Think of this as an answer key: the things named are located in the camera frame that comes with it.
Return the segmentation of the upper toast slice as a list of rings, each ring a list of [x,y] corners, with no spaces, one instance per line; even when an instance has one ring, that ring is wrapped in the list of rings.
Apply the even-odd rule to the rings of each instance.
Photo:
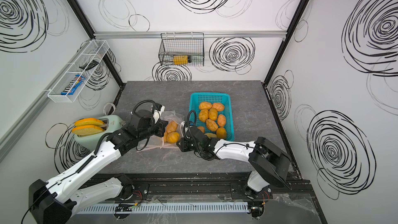
[[[104,125],[105,123],[99,119],[96,118],[85,118],[81,119],[75,122],[75,127],[82,127],[86,125],[94,125],[94,126],[101,126]]]

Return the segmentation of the potato bottom left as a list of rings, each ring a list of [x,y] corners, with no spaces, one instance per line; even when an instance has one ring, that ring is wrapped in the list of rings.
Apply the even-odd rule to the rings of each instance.
[[[201,110],[198,115],[198,119],[201,122],[205,123],[207,121],[207,119],[209,119],[209,110],[208,109]]]

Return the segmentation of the potato large middle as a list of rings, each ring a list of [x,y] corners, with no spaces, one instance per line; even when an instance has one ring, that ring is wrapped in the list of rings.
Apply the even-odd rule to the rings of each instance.
[[[211,132],[216,132],[219,128],[219,126],[217,125],[217,123],[211,119],[207,119],[206,120],[206,127],[209,131]]]

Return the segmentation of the teal plastic basket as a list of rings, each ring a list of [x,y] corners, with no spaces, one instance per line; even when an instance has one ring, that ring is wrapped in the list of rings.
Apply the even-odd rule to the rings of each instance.
[[[235,140],[231,97],[226,93],[196,92],[190,97],[190,121],[205,133],[219,134],[227,141]]]

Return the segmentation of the mint green toaster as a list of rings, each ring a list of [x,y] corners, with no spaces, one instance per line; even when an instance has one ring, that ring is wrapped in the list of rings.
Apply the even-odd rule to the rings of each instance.
[[[102,135],[121,129],[124,123],[125,121],[117,115],[85,118],[74,123],[72,133],[78,144],[90,151],[94,151]]]

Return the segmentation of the potato top right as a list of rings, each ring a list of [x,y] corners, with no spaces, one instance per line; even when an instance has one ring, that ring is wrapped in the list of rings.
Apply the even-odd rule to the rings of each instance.
[[[225,110],[225,106],[222,103],[213,103],[212,108],[214,108],[218,112],[222,112]]]

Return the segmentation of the potato right middle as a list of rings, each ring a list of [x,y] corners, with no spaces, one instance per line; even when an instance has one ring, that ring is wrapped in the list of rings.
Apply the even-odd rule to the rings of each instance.
[[[223,114],[218,115],[217,124],[221,128],[223,128],[227,124],[227,119],[226,119],[225,115],[223,115]]]

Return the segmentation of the yellow item in basket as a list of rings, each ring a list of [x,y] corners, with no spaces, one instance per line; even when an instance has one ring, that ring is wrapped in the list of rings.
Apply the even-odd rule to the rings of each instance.
[[[176,55],[173,56],[174,65],[186,65],[190,63],[190,57],[188,55]]]

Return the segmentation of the black remote control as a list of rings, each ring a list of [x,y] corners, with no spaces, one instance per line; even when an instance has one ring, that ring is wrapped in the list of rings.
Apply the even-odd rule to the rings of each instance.
[[[88,62],[88,63],[86,63],[86,64],[83,64],[83,65],[79,66],[79,68],[80,68],[82,71],[89,71],[89,70],[95,68],[96,66],[98,66],[98,64],[99,64],[98,61],[92,60],[92,61],[90,61],[90,62]]]

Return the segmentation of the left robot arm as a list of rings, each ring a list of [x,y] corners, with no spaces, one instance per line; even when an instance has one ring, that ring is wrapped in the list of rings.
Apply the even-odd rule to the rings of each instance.
[[[132,181],[118,174],[94,186],[82,186],[108,164],[116,161],[139,142],[162,137],[167,121],[161,120],[165,107],[139,110],[121,129],[99,138],[93,152],[77,164],[47,181],[38,179],[29,187],[28,212],[38,224],[65,224],[81,210],[113,198],[128,199],[135,194]]]

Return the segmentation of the blue candy packet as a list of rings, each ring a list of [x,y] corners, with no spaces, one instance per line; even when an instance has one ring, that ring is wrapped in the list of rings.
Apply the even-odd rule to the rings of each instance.
[[[78,87],[84,83],[86,78],[82,75],[75,75],[75,77],[70,81],[70,83],[61,92],[61,95],[73,95]]]

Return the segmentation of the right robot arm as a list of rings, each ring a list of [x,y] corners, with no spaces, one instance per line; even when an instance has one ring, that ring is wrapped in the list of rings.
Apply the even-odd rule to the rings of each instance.
[[[213,160],[237,160],[249,163],[254,170],[247,180],[247,187],[260,192],[265,187],[289,188],[287,174],[291,157],[270,140],[258,137],[255,141],[227,141],[216,134],[205,134],[198,127],[185,127],[177,142],[182,152],[193,151],[200,158]]]

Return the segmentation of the potato bagged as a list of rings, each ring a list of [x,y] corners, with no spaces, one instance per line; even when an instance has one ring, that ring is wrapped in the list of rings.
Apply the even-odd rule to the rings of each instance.
[[[199,110],[210,110],[212,108],[212,103],[201,102],[199,105]]]
[[[178,132],[171,132],[167,135],[166,141],[170,144],[176,144],[180,140],[180,134]]]
[[[179,127],[179,124],[177,122],[171,121],[166,127],[166,133],[170,134],[170,133],[177,132],[178,127]]]

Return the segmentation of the lower toast slice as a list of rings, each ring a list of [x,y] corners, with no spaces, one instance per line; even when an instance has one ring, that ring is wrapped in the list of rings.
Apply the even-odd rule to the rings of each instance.
[[[77,136],[89,136],[99,133],[103,133],[105,130],[99,126],[86,125],[82,127],[75,127],[72,129],[72,133]]]

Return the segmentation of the clear zipper bag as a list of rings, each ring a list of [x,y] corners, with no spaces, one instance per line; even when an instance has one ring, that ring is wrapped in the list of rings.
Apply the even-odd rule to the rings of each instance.
[[[161,120],[167,121],[167,125],[171,121],[175,121],[179,124],[177,128],[177,132],[180,134],[180,138],[182,138],[182,125],[184,124],[184,117],[182,114],[176,113],[175,111],[165,111],[161,115]],[[166,141],[167,138],[166,128],[162,137],[158,137],[153,135],[149,138],[148,142],[142,141],[139,143],[137,150],[138,151],[146,151],[155,148],[168,148],[168,149],[178,149],[177,143],[170,144]]]

